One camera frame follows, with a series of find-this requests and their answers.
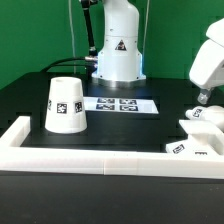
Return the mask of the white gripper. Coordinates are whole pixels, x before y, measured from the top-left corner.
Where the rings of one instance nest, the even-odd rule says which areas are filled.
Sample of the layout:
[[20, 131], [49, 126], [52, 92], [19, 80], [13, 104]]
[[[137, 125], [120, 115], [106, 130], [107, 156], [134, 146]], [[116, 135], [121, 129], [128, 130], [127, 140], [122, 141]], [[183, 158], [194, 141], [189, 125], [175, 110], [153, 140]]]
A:
[[210, 88], [224, 85], [224, 18], [211, 24], [206, 36], [189, 72], [190, 80], [201, 88], [197, 100], [202, 105], [210, 98]]

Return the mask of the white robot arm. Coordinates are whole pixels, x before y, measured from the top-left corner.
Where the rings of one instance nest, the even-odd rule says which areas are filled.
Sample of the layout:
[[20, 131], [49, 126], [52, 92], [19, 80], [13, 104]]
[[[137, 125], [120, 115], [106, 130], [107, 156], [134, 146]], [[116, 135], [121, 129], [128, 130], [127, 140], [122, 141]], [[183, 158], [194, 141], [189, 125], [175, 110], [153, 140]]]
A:
[[224, 0], [102, 0], [104, 44], [93, 81], [110, 87], [141, 85], [153, 77], [187, 77], [206, 103], [224, 86], [224, 17], [203, 14]]

